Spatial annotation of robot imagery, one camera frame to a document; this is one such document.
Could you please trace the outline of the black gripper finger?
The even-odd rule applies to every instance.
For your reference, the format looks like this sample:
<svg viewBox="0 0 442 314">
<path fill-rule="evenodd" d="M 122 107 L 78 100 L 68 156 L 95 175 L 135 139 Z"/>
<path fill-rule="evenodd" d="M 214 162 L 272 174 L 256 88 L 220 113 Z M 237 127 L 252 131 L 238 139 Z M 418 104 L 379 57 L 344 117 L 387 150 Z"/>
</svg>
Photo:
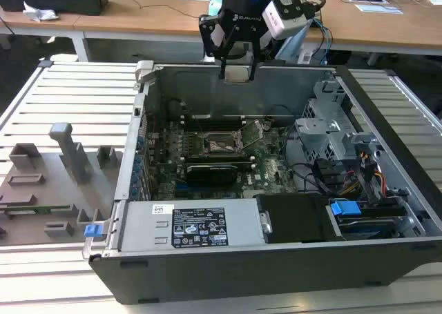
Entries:
<svg viewBox="0 0 442 314">
<path fill-rule="evenodd" d="M 258 64 L 270 58 L 273 37 L 267 26 L 252 26 L 248 40 L 251 43 L 253 54 L 249 67 L 249 81 L 253 81 Z"/>
<path fill-rule="evenodd" d="M 229 53 L 238 40 L 239 26 L 234 24 L 232 14 L 219 13 L 201 15 L 199 29 L 205 54 L 221 61 L 219 78 L 224 79 Z"/>
</svg>

